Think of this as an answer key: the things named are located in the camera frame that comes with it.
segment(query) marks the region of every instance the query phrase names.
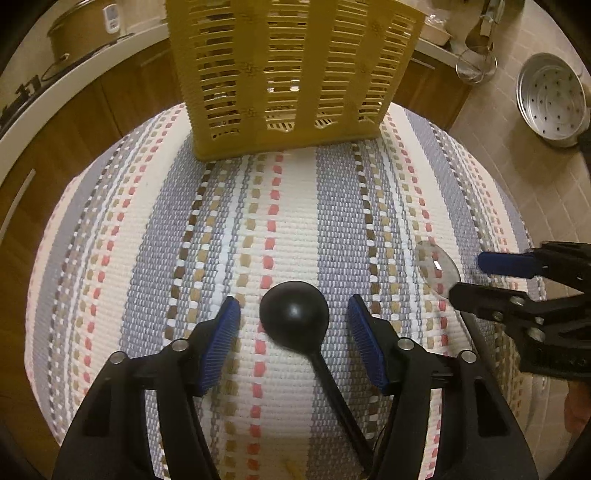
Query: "blue gripper pad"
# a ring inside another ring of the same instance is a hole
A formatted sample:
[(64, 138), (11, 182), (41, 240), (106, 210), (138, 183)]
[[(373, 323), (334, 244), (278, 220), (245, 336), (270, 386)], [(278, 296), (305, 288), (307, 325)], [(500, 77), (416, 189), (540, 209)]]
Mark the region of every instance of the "blue gripper pad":
[(542, 265), (533, 254), (502, 254), (482, 252), (478, 255), (478, 267), (489, 275), (534, 278), (542, 274)]
[(233, 297), (224, 300), (215, 318), (217, 325), (205, 353), (199, 361), (198, 396), (203, 396), (219, 381), (223, 363), (240, 325), (240, 304)]
[(372, 385), (384, 393), (385, 387), (389, 384), (386, 376), (384, 354), (378, 345), (374, 333), (368, 323), (371, 318), (361, 298), (355, 296), (349, 299), (347, 305), (347, 320), (353, 333), (353, 338), (359, 349), (361, 360)]

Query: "metal screw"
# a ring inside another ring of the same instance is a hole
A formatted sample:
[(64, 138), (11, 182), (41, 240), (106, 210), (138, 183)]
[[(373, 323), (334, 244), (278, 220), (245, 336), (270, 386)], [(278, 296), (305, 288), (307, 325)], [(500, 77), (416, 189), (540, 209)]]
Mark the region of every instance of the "metal screw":
[(117, 365), (120, 364), (123, 360), (125, 360), (125, 357), (127, 357), (127, 355), (125, 355), (125, 352), (115, 352), (109, 357), (109, 362)]
[(189, 342), (184, 338), (179, 338), (173, 342), (173, 350), (175, 352), (182, 352), (183, 350), (186, 350), (188, 346)]
[(517, 305), (518, 307), (522, 307), (523, 305), (525, 305), (525, 300), (522, 299), (521, 297), (511, 297), (509, 299), (509, 301), (515, 305)]
[(402, 350), (412, 350), (414, 348), (414, 342), (410, 338), (401, 338), (398, 341), (398, 347)]
[(462, 352), (462, 360), (464, 360), (467, 364), (473, 364), (476, 361), (476, 354), (471, 350), (464, 350)]
[(542, 330), (540, 330), (539, 328), (532, 327), (527, 330), (527, 334), (540, 343), (544, 342), (544, 340), (546, 339), (546, 334), (542, 332)]

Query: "cabinet handle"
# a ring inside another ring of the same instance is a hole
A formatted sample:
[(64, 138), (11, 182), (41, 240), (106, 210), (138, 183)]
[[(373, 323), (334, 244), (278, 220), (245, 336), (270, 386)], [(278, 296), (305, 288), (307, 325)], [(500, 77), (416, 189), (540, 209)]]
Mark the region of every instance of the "cabinet handle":
[(418, 63), (419, 65), (422, 65), (423, 67), (427, 67), (429, 70), (435, 70), (435, 67), (433, 65), (429, 65), (428, 63), (421, 61), (421, 60), (417, 60), (414, 57), (410, 57), (410, 61), (413, 61), (414, 63)]
[(163, 51), (159, 51), (156, 55), (152, 55), (150, 58), (140, 62), (139, 64), (139, 68), (143, 69), (146, 65), (152, 63), (153, 61), (156, 61), (162, 57), (164, 57), (166, 54), (168, 54), (171, 51), (170, 48), (167, 48), (166, 50)]
[(2, 240), (4, 239), (4, 234), (6, 233), (6, 230), (8, 228), (8, 224), (10, 223), (10, 220), (12, 220), (12, 216), (14, 215), (14, 212), (16, 211), (16, 209), (18, 207), (18, 203), (21, 201), (22, 196), (25, 195), (25, 191), (28, 188), (29, 184), (31, 183), (31, 180), (35, 176), (35, 173), (36, 173), (35, 169), (32, 169), (29, 172), (29, 175), (27, 175), (27, 178), (25, 179), (25, 181), (22, 182), (21, 188), (18, 189), (17, 194), (15, 195), (14, 199), (12, 200), (10, 208), (8, 209), (8, 211), (6, 213), (6, 217), (4, 217), (4, 220), (2, 221), (2, 226), (0, 226), (0, 244), (2, 243)]

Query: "yellow plastic basket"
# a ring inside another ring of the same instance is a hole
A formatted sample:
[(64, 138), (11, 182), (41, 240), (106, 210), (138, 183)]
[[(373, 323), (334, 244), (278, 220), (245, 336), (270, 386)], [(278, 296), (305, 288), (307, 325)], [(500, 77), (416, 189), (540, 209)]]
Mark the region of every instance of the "yellow plastic basket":
[(423, 26), (393, 0), (167, 0), (194, 151), (375, 138)]

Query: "stainless steel pot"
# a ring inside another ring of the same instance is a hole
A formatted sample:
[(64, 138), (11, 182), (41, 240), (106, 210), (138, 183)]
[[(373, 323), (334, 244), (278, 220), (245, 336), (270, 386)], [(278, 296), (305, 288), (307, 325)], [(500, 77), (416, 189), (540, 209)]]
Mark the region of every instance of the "stainless steel pot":
[(554, 147), (572, 147), (589, 129), (583, 84), (550, 53), (531, 56), (517, 78), (517, 106), (526, 123)]

